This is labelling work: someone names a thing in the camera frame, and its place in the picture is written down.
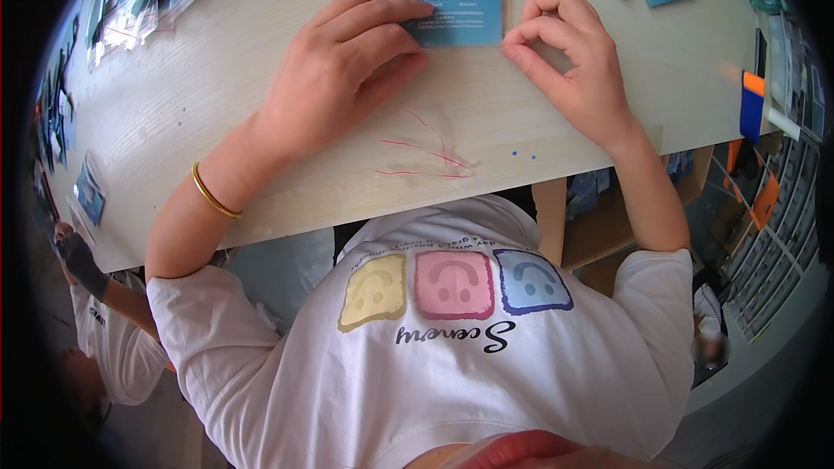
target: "table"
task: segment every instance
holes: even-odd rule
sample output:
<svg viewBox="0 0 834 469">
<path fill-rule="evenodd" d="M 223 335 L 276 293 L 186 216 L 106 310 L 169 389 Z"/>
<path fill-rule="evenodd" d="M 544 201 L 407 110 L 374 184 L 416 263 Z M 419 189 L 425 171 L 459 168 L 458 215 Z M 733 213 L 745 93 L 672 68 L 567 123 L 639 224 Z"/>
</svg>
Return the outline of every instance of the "table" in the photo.
<svg viewBox="0 0 834 469">
<path fill-rule="evenodd" d="M 68 68 L 77 151 L 50 184 L 61 218 L 69 221 L 66 196 L 90 151 L 107 199 L 101 226 L 91 229 L 104 271 L 143 264 L 153 218 L 171 192 L 193 162 L 257 108 L 292 36 L 329 1 L 197 0 L 177 19 L 175 32 L 152 34 L 134 51 L 116 50 L 98 68 L 88 66 L 79 37 Z M 518 22 L 524 1 L 506 0 L 506 26 Z M 687 0 L 654 9 L 645 0 L 589 2 L 616 41 L 631 108 L 659 153 L 740 137 L 741 70 L 754 67 L 757 26 L 747 0 Z M 269 185 L 221 246 L 610 165 L 498 48 L 428 53 L 431 64 L 414 83 L 359 130 Z M 548 58 L 557 66 L 566 61 L 557 51 Z M 402 109 L 438 127 L 448 150 L 474 164 L 473 176 L 377 177 L 374 170 L 395 164 L 437 165 L 381 142 L 403 127 L 414 129 Z"/>
</svg>

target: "glove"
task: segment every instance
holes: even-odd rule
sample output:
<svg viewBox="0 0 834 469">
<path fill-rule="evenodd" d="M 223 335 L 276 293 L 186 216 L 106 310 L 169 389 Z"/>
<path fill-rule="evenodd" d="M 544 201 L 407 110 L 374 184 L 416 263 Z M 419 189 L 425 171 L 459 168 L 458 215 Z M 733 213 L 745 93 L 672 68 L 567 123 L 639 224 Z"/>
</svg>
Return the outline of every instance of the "glove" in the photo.
<svg viewBox="0 0 834 469">
<path fill-rule="evenodd" d="M 55 243 L 57 255 L 61 258 L 64 268 L 78 281 L 90 295 L 101 302 L 110 278 L 99 270 L 93 259 L 93 251 L 81 238 L 81 235 L 70 234 Z"/>
</svg>

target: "bracelet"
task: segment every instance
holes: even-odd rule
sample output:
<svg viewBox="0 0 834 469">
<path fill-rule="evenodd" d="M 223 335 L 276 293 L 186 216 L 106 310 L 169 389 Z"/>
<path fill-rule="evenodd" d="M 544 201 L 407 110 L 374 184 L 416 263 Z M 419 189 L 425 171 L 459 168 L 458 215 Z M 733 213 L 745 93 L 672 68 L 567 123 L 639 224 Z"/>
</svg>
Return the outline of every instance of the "bracelet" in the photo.
<svg viewBox="0 0 834 469">
<path fill-rule="evenodd" d="M 194 183 L 197 184 L 197 188 L 200 190 L 200 193 L 206 200 L 208 200 L 209 203 L 212 204 L 212 206 L 214 206 L 214 208 L 223 212 L 224 215 L 227 215 L 233 220 L 239 220 L 241 212 L 232 212 L 225 206 L 221 205 L 219 201 L 214 199 L 214 196 L 211 195 L 208 189 L 206 189 L 205 185 L 203 185 L 203 182 L 200 180 L 200 174 L 197 173 L 197 165 L 199 164 L 200 162 L 194 162 L 194 165 L 191 166 L 191 175 L 194 177 Z"/>
</svg>

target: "orange object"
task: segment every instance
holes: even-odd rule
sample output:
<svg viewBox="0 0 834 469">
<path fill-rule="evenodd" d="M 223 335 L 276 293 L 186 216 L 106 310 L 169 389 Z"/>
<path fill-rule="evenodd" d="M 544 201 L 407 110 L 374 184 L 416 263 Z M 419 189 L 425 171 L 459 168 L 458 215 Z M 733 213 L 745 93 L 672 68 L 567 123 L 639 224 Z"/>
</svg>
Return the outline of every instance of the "orange object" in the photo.
<svg viewBox="0 0 834 469">
<path fill-rule="evenodd" d="M 767 182 L 756 196 L 756 201 L 753 202 L 753 210 L 750 213 L 753 224 L 759 230 L 764 228 L 771 219 L 773 209 L 776 207 L 779 198 L 779 181 L 772 172 L 768 171 L 767 174 L 769 174 Z"/>
<path fill-rule="evenodd" d="M 744 72 L 744 79 L 742 84 L 744 85 L 745 89 L 748 89 L 750 92 L 756 93 L 756 95 L 761 96 L 764 98 L 765 96 L 765 79 L 759 78 L 756 75 L 748 73 L 747 71 Z"/>
<path fill-rule="evenodd" d="M 734 140 L 731 141 L 728 148 L 727 148 L 727 172 L 732 173 L 732 170 L 735 169 L 735 159 L 738 157 L 738 151 L 741 149 L 741 142 L 742 140 Z M 730 190 L 730 179 L 724 176 L 724 188 L 726 190 Z M 741 203 L 741 193 L 738 192 L 738 189 L 735 188 L 735 185 L 732 187 L 733 191 L 735 192 L 735 200 Z"/>
</svg>

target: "t-shirt print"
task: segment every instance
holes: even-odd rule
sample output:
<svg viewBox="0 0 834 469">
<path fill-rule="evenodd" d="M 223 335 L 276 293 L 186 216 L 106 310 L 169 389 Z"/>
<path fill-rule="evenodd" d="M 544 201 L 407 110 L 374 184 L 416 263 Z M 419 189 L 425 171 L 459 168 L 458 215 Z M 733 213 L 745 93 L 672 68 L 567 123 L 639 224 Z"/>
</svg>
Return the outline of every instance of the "t-shirt print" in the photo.
<svg viewBox="0 0 834 469">
<path fill-rule="evenodd" d="M 573 308 L 558 270 L 541 255 L 508 248 L 489 253 L 494 259 L 480 251 L 448 250 L 420 252 L 413 258 L 401 253 L 375 257 L 349 277 L 337 329 L 349 333 L 373 320 L 399 320 L 409 304 L 426 320 L 487 320 L 496 315 L 497 290 L 508 317 Z M 408 261 L 414 262 L 410 280 Z M 512 321 L 506 324 L 515 327 Z M 437 337 L 443 330 L 427 333 Z"/>
</svg>

